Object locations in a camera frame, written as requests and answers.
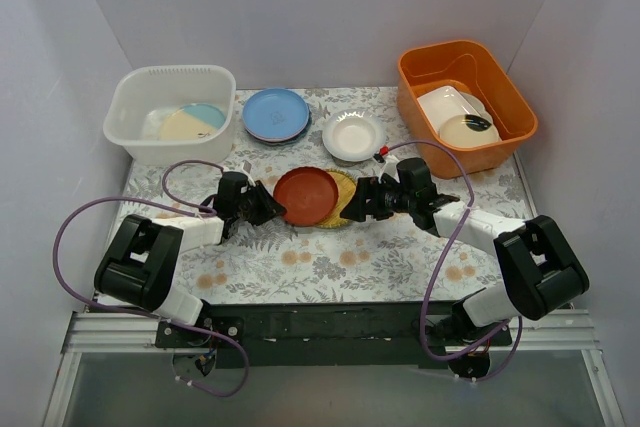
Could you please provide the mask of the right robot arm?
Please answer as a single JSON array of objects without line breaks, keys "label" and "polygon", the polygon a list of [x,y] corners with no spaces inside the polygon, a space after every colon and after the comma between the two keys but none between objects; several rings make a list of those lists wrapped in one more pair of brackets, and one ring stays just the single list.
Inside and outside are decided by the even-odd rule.
[{"label": "right robot arm", "polygon": [[539,320],[584,294],[589,277],[557,223],[539,215],[521,220],[472,209],[438,192],[426,163],[409,158],[361,177],[343,219],[363,222],[408,214],[419,229],[460,241],[497,259],[502,281],[456,302],[448,317],[426,332],[475,344],[489,327],[513,317]]}]

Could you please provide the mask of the red scalloped plate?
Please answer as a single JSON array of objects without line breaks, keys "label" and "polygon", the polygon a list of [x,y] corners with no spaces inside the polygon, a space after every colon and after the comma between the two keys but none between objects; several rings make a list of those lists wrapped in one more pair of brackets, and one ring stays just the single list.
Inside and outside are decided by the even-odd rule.
[{"label": "red scalloped plate", "polygon": [[326,219],[337,205],[338,187],[331,175],[316,167],[299,167],[276,183],[274,199],[286,213],[285,222],[299,227],[313,226]]}]

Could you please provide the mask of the woven bamboo tray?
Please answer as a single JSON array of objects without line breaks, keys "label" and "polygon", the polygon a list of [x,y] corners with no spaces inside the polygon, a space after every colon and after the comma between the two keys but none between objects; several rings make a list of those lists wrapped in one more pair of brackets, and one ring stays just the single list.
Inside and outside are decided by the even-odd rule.
[{"label": "woven bamboo tray", "polygon": [[341,211],[351,201],[355,190],[356,180],[347,172],[337,169],[327,169],[326,172],[333,178],[338,188],[338,201],[328,217],[317,224],[324,229],[341,228],[350,223],[350,220],[340,216]]}]

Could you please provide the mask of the speckled ceramic saucer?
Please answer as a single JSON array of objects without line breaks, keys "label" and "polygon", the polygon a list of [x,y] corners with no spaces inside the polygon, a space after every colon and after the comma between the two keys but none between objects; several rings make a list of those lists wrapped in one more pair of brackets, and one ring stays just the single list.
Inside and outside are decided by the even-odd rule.
[{"label": "speckled ceramic saucer", "polygon": [[337,166],[348,167],[348,168],[366,164],[367,162],[369,162],[369,160],[370,159],[364,159],[364,160],[358,160],[358,161],[349,161],[349,160],[340,159],[338,157],[333,157],[333,161]]}]

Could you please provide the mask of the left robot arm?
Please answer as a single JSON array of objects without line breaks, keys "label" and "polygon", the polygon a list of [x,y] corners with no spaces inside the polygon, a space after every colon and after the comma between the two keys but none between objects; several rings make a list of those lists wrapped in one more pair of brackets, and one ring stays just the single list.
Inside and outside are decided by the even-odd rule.
[{"label": "left robot arm", "polygon": [[213,333],[201,314],[204,302],[173,284],[179,257],[228,240],[241,221],[260,226],[286,213],[259,181],[244,172],[222,174],[217,192],[199,205],[196,216],[150,219],[127,216],[94,276],[94,287],[122,302],[178,322],[178,334],[193,347]]}]

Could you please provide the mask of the cream and blue plate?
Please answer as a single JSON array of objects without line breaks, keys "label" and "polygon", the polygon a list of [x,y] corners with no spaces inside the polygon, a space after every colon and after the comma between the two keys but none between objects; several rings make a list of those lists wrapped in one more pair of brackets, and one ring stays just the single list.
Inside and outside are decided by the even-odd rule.
[{"label": "cream and blue plate", "polygon": [[226,114],[214,105],[188,104],[170,114],[161,123],[158,139],[165,141],[203,139],[216,134],[225,122]]}]

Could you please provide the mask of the white scalloped bowl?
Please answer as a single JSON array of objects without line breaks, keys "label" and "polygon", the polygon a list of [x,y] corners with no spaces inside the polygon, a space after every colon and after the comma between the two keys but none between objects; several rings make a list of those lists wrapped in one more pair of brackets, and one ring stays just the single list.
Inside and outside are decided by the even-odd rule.
[{"label": "white scalloped bowl", "polygon": [[372,158],[386,143],[384,125],[366,109],[347,109],[329,117],[322,141],[330,155],[344,162]]}]

